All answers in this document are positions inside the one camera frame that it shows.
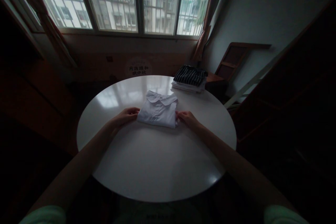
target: person's left hand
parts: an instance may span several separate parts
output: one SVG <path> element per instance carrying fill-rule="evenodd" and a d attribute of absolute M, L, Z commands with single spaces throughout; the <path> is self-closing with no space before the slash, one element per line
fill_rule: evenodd
<path fill-rule="evenodd" d="M 115 127 L 120 128 L 128 122 L 136 120 L 138 117 L 139 111 L 140 109 L 137 107 L 125 108 L 117 116 L 115 116 L 111 121 L 113 121 L 113 124 Z"/>

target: window sill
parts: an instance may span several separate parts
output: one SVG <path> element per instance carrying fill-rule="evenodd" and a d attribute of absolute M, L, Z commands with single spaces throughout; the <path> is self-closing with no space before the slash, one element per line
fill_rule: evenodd
<path fill-rule="evenodd" d="M 167 40 L 198 40 L 199 36 L 186 35 L 166 35 L 166 34 L 141 34 L 135 31 L 106 31 L 83 28 L 59 28 L 64 35 L 87 35 L 87 36 L 104 36 L 104 37 L 128 37 L 128 38 L 143 38 L 143 39 L 167 39 Z M 32 31 L 33 34 L 44 34 L 43 31 Z"/>

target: hand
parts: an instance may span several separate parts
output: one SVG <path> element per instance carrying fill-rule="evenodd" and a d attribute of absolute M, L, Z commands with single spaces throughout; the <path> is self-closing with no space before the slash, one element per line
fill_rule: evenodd
<path fill-rule="evenodd" d="M 111 121 L 115 127 L 120 128 L 131 121 L 135 121 L 139 111 L 140 109 L 136 107 L 125 108 L 117 116 L 112 118 Z"/>
<path fill-rule="evenodd" d="M 191 130 L 201 126 L 201 123 L 195 118 L 190 111 L 176 111 L 176 116 L 184 122 Z"/>

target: forearm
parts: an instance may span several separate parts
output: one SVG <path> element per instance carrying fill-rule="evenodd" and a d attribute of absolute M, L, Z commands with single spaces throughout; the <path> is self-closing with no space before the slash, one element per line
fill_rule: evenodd
<path fill-rule="evenodd" d="M 46 205 L 57 205 L 66 211 L 116 133 L 113 121 L 108 122 L 58 174 L 28 213 Z"/>
<path fill-rule="evenodd" d="M 215 134 L 203 125 L 198 125 L 193 131 L 214 153 L 226 171 L 236 180 L 240 187 L 250 195 L 262 209 L 269 205 L 282 205 L 296 211 L 292 204 L 259 170 Z"/>

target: folded white shirt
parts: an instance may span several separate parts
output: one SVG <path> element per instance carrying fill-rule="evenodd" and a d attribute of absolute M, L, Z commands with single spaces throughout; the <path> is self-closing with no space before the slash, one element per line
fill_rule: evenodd
<path fill-rule="evenodd" d="M 176 81 L 173 81 L 171 83 L 171 86 L 173 88 L 182 89 L 182 90 L 193 92 L 193 93 L 201 93 L 203 90 L 205 90 L 205 84 L 207 82 L 206 79 L 207 78 L 203 79 L 200 86 L 193 86 L 193 85 L 189 85 L 189 84 L 179 83 L 179 82 L 176 82 Z"/>
<path fill-rule="evenodd" d="M 161 95 L 148 91 L 146 101 L 138 114 L 137 121 L 169 128 L 176 127 L 176 95 Z"/>

